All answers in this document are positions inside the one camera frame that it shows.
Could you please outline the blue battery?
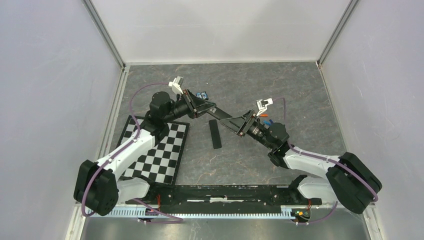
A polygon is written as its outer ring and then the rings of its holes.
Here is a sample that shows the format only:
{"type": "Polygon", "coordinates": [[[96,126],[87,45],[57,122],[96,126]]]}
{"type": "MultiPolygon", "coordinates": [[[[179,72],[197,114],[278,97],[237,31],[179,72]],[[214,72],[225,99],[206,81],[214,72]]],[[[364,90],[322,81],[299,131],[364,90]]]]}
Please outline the blue battery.
{"type": "Polygon", "coordinates": [[[267,126],[271,126],[272,124],[269,121],[264,120],[263,123],[267,126]]]}

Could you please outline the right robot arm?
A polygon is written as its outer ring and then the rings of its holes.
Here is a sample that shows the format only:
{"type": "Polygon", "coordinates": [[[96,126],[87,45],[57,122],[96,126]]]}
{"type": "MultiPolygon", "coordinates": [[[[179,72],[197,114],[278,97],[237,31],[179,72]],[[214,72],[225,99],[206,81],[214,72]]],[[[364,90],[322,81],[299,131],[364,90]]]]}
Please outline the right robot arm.
{"type": "Polygon", "coordinates": [[[361,214],[369,204],[378,201],[383,185],[354,153],[337,156],[305,151],[289,143],[290,136],[283,123],[265,124],[253,110],[238,117],[218,108],[211,114],[236,135],[250,136],[267,147],[268,157],[275,166],[311,174],[301,177],[289,189],[293,203],[302,204],[310,198],[338,201],[351,212],[361,214]]]}

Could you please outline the black remote control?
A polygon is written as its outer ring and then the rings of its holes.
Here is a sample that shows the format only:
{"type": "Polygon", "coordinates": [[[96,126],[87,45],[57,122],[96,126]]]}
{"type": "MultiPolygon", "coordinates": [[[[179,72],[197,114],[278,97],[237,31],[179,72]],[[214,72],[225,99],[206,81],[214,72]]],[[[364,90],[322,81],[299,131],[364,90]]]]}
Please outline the black remote control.
{"type": "Polygon", "coordinates": [[[222,120],[222,119],[232,118],[232,116],[229,113],[223,111],[222,109],[220,109],[218,107],[212,107],[212,108],[210,108],[207,111],[207,113],[209,115],[211,115],[213,118],[215,118],[215,119],[217,119],[219,121],[222,120]]]}

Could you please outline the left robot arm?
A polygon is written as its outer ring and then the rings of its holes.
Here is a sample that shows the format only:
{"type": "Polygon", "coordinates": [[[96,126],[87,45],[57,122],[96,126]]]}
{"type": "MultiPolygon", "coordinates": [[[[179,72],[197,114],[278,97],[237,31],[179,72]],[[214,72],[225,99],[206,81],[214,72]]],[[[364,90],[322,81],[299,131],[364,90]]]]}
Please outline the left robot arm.
{"type": "Polygon", "coordinates": [[[86,209],[90,209],[93,214],[105,216],[116,204],[130,200],[153,203],[157,190],[146,180],[137,177],[120,180],[120,177],[141,155],[168,136],[169,122],[183,116],[200,117],[215,106],[189,90],[180,93],[178,100],[172,100],[165,91],[155,93],[143,122],[135,122],[136,132],[129,139],[97,161],[86,160],[80,165],[73,197],[81,203],[82,215],[89,217],[86,209]]]}

